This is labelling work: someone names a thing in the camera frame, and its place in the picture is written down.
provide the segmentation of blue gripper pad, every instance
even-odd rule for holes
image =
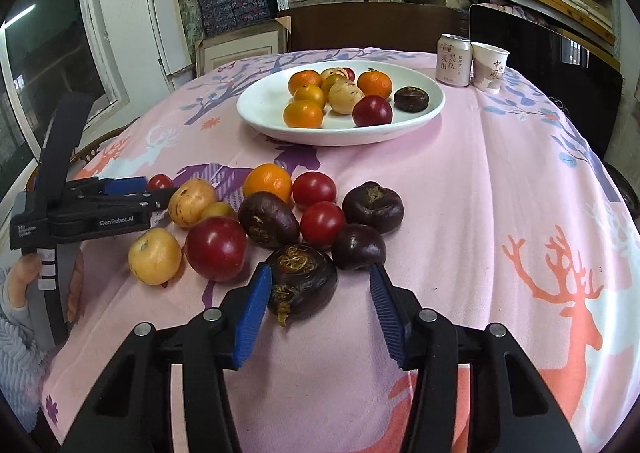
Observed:
[[[247,288],[251,292],[236,325],[236,346],[232,354],[238,369],[254,351],[255,339],[271,295],[271,268],[266,264],[258,266]]]
[[[107,195],[131,195],[146,191],[146,177],[115,178],[104,187]]]
[[[394,287],[386,273],[376,265],[371,268],[369,273],[369,287],[373,305],[376,307],[376,313],[378,314],[378,321],[380,321],[380,328],[382,328],[382,334],[385,336],[389,356],[402,368],[406,361],[405,335],[402,319],[391,298],[390,289]]]

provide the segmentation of screw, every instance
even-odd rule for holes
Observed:
[[[138,323],[136,327],[133,329],[133,332],[136,336],[146,336],[151,332],[151,325],[149,323]]]
[[[433,323],[438,319],[438,313],[430,308],[423,308],[418,314],[418,318],[427,323]]]
[[[222,312],[219,308],[209,308],[204,311],[204,314],[202,316],[207,321],[218,321],[220,318],[222,318]]]
[[[492,323],[489,325],[489,332],[497,338],[503,338],[507,335],[507,328],[500,323]]]

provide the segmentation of window frame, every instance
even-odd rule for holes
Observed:
[[[94,109],[97,111],[92,111],[90,114],[90,118],[84,127],[84,129],[87,129],[89,126],[98,123],[103,117],[107,117],[115,110],[127,105],[129,103],[129,95],[127,94],[111,49],[109,33],[104,23],[100,0],[79,0],[79,3],[84,32],[89,43],[92,57],[94,58],[98,76],[105,91],[104,95],[94,103]],[[0,66],[13,115],[34,157],[34,159],[26,165],[25,169],[22,170],[20,175],[17,176],[14,183],[7,190],[7,193],[0,200],[0,223],[6,224],[14,206],[16,195],[25,189],[28,179],[38,165],[42,148],[29,125],[26,113],[20,102],[20,97],[14,86],[4,29],[0,29]]]

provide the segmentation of person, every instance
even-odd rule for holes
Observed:
[[[40,276],[38,255],[21,256],[11,268],[0,269],[0,391],[27,432],[36,426],[42,382],[50,357],[39,350],[31,324],[27,286]],[[82,251],[72,273],[66,318],[74,322],[84,280]]]

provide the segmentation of mangosteen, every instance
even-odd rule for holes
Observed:
[[[348,192],[342,201],[342,211],[348,223],[365,224],[382,234],[396,229],[404,218],[400,195],[373,181]]]
[[[334,240],[331,255],[339,269],[354,271],[368,268],[374,263],[385,263],[385,240],[373,227],[347,224]]]
[[[268,191],[246,197],[238,209],[238,221],[258,245],[278,249],[300,239],[300,224],[285,202]]]
[[[273,274],[269,309],[282,327],[314,315],[334,296],[338,272],[332,259],[308,245],[285,245],[266,263]]]
[[[402,87],[394,94],[394,107],[415,114],[429,106],[429,94],[418,87]]]

